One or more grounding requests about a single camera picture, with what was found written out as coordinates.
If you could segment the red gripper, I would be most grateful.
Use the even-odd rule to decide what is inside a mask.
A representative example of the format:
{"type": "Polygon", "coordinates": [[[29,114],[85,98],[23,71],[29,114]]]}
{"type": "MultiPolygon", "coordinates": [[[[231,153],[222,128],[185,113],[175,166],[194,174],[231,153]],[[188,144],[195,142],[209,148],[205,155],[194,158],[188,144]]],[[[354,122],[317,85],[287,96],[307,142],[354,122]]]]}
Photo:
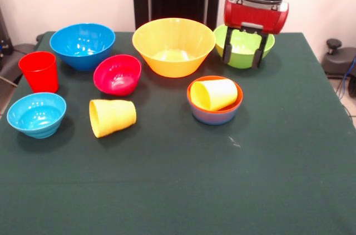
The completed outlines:
{"type": "Polygon", "coordinates": [[[259,47],[255,50],[251,65],[252,68],[259,68],[268,40],[267,34],[280,33],[288,14],[289,3],[287,2],[281,2],[280,4],[261,4],[248,0],[225,0],[224,23],[227,26],[227,30],[222,61],[225,64],[230,62],[233,28],[241,29],[246,27],[262,31],[262,33],[259,33],[261,41],[259,47]]]}

